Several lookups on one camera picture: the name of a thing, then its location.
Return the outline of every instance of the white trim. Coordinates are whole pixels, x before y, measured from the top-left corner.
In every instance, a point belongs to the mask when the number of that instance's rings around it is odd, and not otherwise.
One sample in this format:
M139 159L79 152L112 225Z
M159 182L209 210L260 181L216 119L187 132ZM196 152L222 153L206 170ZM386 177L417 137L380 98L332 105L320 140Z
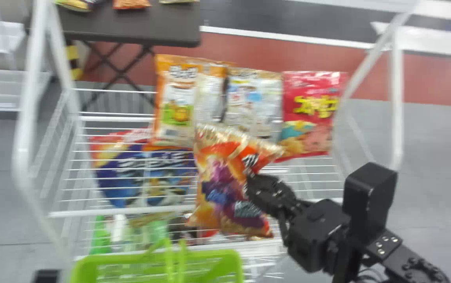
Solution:
M358 9L371 9L375 11L388 11L401 13L416 4L416 0L289 0L297 2L308 2L321 5L332 5L340 7L351 7ZM432 18L445 18L451 20L451 1L443 0L421 0L415 8L413 15Z
M375 11L393 11L403 13L416 5L419 0L289 0L321 5L370 9Z
M387 23L372 22L378 34L387 28ZM398 44L402 50L451 55L451 32L403 26L398 29Z
M319 37L310 37L310 36L301 36L301 35L238 30L238 29L209 27L209 26L201 26L201 31L208 32L208 33L230 34L230 35L238 35L238 36L246 36L246 37L267 38L267 39L285 40L285 41L293 41L293 42L351 47L351 48L358 48L358 49L363 49L363 50L371 49L374 46L373 43L366 43L366 42L359 42L359 41L328 39L328 38L319 38Z
M440 0L423 0L414 10L414 14L451 20L451 2Z

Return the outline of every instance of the red snack bag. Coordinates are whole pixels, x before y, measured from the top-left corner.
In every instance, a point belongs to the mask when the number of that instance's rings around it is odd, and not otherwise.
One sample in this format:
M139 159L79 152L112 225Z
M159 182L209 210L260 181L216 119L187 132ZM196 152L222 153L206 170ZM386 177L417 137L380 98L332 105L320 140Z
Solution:
M278 145L284 152L276 162L328 154L345 79L342 72L283 72L283 129Z
M257 173L281 156L282 149L232 128L198 124L194 159L199 172L192 226L224 233L272 238L265 214L243 193L245 172Z

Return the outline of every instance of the green basket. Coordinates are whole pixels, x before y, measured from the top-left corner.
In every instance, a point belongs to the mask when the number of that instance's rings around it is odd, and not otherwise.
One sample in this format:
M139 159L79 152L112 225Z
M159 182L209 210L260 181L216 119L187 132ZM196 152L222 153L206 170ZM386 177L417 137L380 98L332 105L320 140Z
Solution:
M164 252L155 252L165 248ZM172 251L162 239L143 254L95 254L79 260L71 283L205 283L243 282L241 258L235 250L189 251L180 240Z

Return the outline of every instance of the wire basket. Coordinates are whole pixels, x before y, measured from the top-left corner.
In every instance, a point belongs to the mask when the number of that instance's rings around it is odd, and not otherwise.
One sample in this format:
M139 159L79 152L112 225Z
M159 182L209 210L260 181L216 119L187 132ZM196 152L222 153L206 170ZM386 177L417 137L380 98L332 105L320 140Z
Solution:
M189 251L181 240L180 250L172 251L161 239L142 254L87 256L72 270L70 283L103 282L242 283L243 268L234 250Z
M21 112L15 130L13 177L16 188L28 203L36 221L54 244L58 255L63 258L63 267L70 270L75 260L81 260L89 255L94 240L94 229L103 221L98 219L98 215L191 211L195 206L195 182L190 186L181 204L135 208L116 208L110 204L98 186L95 169L92 166L89 138L148 127L153 120L153 109L141 96L150 97L154 92L77 88L69 74L64 52L64 37L56 7L46 1L36 1L34 5L27 72L20 102ZM409 13L395 17L367 59L350 79L342 96L341 108L337 112L332 153L329 156L294 159L269 165L262 173L279 176L301 199L342 200L344 176L353 168L358 168L372 159L358 125L348 115L349 113L344 111L346 103L390 38L392 38L390 86L393 114L391 167L394 170L398 169L403 150L403 71L402 53L398 48L396 37L392 35L408 17ZM57 101L52 103L40 102L37 95L39 87L36 78L44 57L46 32L49 32L49 46L54 54L62 86L61 93L53 97ZM94 96L98 97L96 104L81 111L82 105ZM51 112L45 111L42 105L53 105L53 109ZM281 119L274 119L273 123L275 127L271 137L275 140ZM365 158L350 162L349 156L354 158L356 152L365 152ZM241 235L218 234L198 241L188 249L191 251L236 249L243 260L245 282L253 282L259 276L282 278L279 272L270 272L267 269L276 266L280 257L285 254L278 225L274 220L271 220L271 228L274 239L250 241ZM206 229L199 229L196 232L206 233ZM141 252L142 249L129 253ZM115 254L98 256L103 258Z

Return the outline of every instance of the robotic arm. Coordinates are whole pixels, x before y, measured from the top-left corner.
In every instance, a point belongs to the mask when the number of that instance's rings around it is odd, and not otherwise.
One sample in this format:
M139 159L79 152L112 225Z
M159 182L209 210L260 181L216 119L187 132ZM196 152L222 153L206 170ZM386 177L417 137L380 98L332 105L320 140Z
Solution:
M330 199L297 199L273 176L251 175L246 193L279 222L288 254L307 272L323 270L333 283L358 278L361 265L380 263L389 277L383 283L450 283L445 274L411 251L386 228L397 173L367 163L344 183L342 206Z

